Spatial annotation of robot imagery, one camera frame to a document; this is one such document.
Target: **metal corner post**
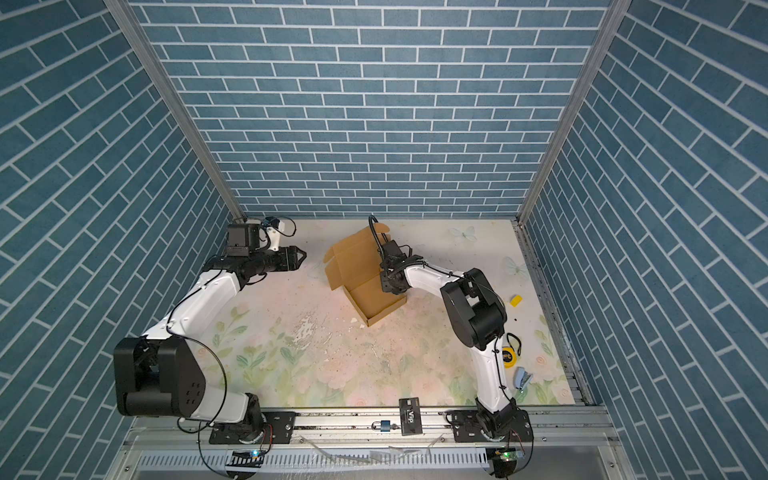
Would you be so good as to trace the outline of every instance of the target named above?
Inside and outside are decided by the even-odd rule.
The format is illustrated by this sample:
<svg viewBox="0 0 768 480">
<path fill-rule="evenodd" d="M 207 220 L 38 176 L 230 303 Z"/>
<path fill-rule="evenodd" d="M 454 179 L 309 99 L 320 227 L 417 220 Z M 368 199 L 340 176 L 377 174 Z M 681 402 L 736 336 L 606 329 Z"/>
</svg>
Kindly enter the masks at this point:
<svg viewBox="0 0 768 480">
<path fill-rule="evenodd" d="M 536 200 L 538 200 L 538 196 L 541 194 L 541 190 L 544 188 L 549 172 L 552 171 L 554 163 L 558 160 L 558 155 L 563 149 L 565 138 L 571 131 L 574 121 L 576 121 L 576 115 L 581 109 L 587 93 L 589 93 L 592 81 L 598 76 L 600 65 L 602 65 L 605 59 L 608 47 L 611 46 L 611 42 L 614 40 L 616 31 L 619 29 L 619 25 L 624 19 L 624 14 L 627 13 L 630 3 L 631 0 L 613 0 L 611 6 L 608 7 L 603 21 L 600 23 L 600 29 L 598 30 L 597 37 L 595 37 L 594 45 L 592 45 L 587 59 L 584 61 L 581 75 L 576 80 L 574 90 L 568 99 L 568 103 L 565 105 L 558 129 L 552 135 L 552 139 L 547 146 L 544 156 L 541 158 L 541 163 L 531 182 L 531 189 L 523 200 L 520 213 L 518 214 L 518 223 L 525 224 L 531 216 L 533 207 L 536 204 Z"/>
<path fill-rule="evenodd" d="M 230 186 L 221 174 L 221 170 L 208 149 L 203 136 L 200 135 L 200 131 L 192 121 L 187 108 L 184 107 L 184 102 L 181 100 L 174 84 L 170 81 L 168 73 L 157 56 L 157 52 L 150 43 L 149 37 L 147 37 L 146 32 L 139 25 L 138 18 L 134 14 L 133 9 L 127 0 L 104 0 L 104 3 L 123 32 L 123 35 L 125 35 L 126 40 L 128 40 L 128 44 L 133 48 L 134 53 L 147 72 L 147 75 L 149 75 L 155 88 L 163 98 L 170 114 L 174 116 L 179 124 L 181 132 L 187 141 L 190 142 L 190 146 L 197 155 L 197 159 L 213 181 L 216 190 L 218 190 L 224 203 L 230 209 L 232 216 L 236 219 L 245 217 L 243 209 L 240 208 L 237 198 L 235 198 Z"/>
</svg>

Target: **brick wall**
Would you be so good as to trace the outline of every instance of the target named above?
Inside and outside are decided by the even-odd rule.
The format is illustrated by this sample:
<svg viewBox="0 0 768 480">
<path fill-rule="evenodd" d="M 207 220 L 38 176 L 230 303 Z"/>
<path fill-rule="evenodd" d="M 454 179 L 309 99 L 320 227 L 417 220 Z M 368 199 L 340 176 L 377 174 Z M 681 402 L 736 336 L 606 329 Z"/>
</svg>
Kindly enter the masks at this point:
<svg viewBox="0 0 768 480">
<path fill-rule="evenodd" d="M 608 0 L 259 3 L 131 2 L 246 211 L 512 217 Z"/>
<path fill-rule="evenodd" d="M 104 475 L 111 352 L 218 251 L 218 193 L 101 0 L 0 0 L 0 478 Z"/>
<path fill-rule="evenodd" d="M 768 4 L 634 0 L 529 225 L 645 478 L 768 478 Z"/>
</svg>

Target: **black card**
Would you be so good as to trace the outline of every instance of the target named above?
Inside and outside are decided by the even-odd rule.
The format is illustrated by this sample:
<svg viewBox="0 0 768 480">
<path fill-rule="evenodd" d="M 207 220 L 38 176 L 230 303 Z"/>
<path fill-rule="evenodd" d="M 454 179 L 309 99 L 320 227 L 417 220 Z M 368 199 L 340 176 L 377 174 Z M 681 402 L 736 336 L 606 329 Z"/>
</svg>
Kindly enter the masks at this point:
<svg viewBox="0 0 768 480">
<path fill-rule="evenodd" d="M 400 426 L 403 435 L 418 435 L 422 430 L 422 410 L 419 398 L 400 399 Z"/>
</svg>

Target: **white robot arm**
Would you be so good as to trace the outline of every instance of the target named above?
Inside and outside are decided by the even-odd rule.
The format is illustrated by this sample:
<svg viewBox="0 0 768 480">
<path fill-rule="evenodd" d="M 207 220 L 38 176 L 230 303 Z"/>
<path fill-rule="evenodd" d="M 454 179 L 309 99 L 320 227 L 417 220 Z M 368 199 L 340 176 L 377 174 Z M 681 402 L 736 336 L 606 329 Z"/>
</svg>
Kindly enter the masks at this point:
<svg viewBox="0 0 768 480">
<path fill-rule="evenodd" d="M 440 297 L 442 297 L 441 288 L 464 277 L 464 272 L 449 272 L 441 267 L 423 265 L 408 266 L 404 272 L 412 288 L 420 288 Z M 470 349 L 478 381 L 478 402 L 489 412 L 503 410 L 509 404 L 505 391 L 508 392 L 507 395 L 511 395 L 511 392 L 502 384 L 499 375 L 504 365 L 500 350 L 496 345 L 489 345 L 484 349 L 473 346 Z"/>
<path fill-rule="evenodd" d="M 499 343 L 507 321 L 502 299 L 482 271 L 473 268 L 456 272 L 432 266 L 421 256 L 413 255 L 410 247 L 407 254 L 403 253 L 397 242 L 383 233 L 382 243 L 373 226 L 376 218 L 372 215 L 368 221 L 382 258 L 382 289 L 400 294 L 409 288 L 420 288 L 443 298 L 453 332 L 472 353 L 480 427 L 489 438 L 503 437 L 518 407 L 502 380 L 504 363 Z"/>
<path fill-rule="evenodd" d="M 200 343 L 194 337 L 252 277 L 301 266 L 306 253 L 280 246 L 283 229 L 284 223 L 275 217 L 262 223 L 232 223 L 225 254 L 205 263 L 197 282 L 171 312 L 141 337 L 118 343 L 114 371 L 120 413 L 243 423 L 245 436 L 261 433 L 258 398 L 206 383 L 187 341 Z M 266 234 L 263 247 L 260 231 Z"/>
</svg>

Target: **floor surface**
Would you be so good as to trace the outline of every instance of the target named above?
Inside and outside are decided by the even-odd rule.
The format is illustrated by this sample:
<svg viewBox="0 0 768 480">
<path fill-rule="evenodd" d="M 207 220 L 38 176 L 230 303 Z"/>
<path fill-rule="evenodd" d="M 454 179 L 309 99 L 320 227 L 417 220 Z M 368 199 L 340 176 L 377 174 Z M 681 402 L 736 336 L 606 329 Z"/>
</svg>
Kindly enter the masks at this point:
<svg viewBox="0 0 768 480">
<path fill-rule="evenodd" d="M 266 407 L 396 406 L 418 396 L 425 406 L 474 405 L 469 350 L 455 337 L 442 299 L 408 291 L 408 302 L 367 327 L 341 289 L 331 291 L 323 254 L 367 227 L 365 220 L 297 220 L 297 245 L 307 260 L 295 272 L 271 273 L 246 286 L 199 338 L 227 370 L 230 388 L 254 392 Z M 573 404 L 541 305 L 507 220 L 389 220 L 392 237 L 446 269 L 482 270 L 505 300 L 507 332 L 522 339 L 517 366 L 534 374 L 516 395 L 522 405 Z M 517 307 L 514 296 L 523 297 Z M 209 381 L 220 381 L 213 358 L 194 351 Z M 506 369 L 511 385 L 514 368 Z"/>
</svg>

